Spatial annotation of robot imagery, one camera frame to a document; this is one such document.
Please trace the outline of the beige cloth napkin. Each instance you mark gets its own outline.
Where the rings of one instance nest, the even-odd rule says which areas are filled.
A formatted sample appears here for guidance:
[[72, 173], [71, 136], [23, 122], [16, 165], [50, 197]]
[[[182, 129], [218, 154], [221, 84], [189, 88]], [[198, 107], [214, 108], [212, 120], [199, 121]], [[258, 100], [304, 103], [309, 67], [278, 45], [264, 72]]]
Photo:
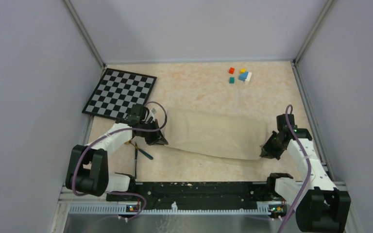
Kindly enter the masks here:
[[170, 108], [164, 136], [168, 147], [208, 156], [258, 160], [268, 136], [265, 121]]

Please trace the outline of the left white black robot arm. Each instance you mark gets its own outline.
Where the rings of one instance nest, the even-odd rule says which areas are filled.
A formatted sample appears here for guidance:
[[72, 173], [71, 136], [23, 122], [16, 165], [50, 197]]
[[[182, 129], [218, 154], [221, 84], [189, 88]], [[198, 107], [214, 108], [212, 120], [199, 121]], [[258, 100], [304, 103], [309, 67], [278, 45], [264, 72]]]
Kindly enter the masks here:
[[155, 111], [135, 104], [124, 119], [117, 120], [99, 138], [86, 145], [76, 145], [71, 151], [65, 181], [67, 189], [76, 196], [102, 196], [118, 192], [124, 200], [136, 196], [136, 187], [130, 184], [129, 175], [109, 172], [108, 158], [122, 145], [135, 137], [144, 138], [149, 146], [167, 145]]

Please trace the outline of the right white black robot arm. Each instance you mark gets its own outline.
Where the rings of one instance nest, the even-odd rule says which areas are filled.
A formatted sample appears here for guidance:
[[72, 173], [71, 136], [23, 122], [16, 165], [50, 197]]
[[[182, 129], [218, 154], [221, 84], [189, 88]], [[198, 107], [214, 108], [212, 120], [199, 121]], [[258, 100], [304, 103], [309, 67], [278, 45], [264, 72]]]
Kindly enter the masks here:
[[271, 200], [281, 197], [290, 205], [300, 231], [305, 233], [342, 233], [345, 231], [351, 198], [329, 178], [314, 149], [309, 131], [298, 128], [293, 114], [277, 116], [277, 131], [262, 146], [261, 157], [281, 158], [287, 151], [304, 177], [298, 185], [287, 173], [271, 173], [265, 193]]

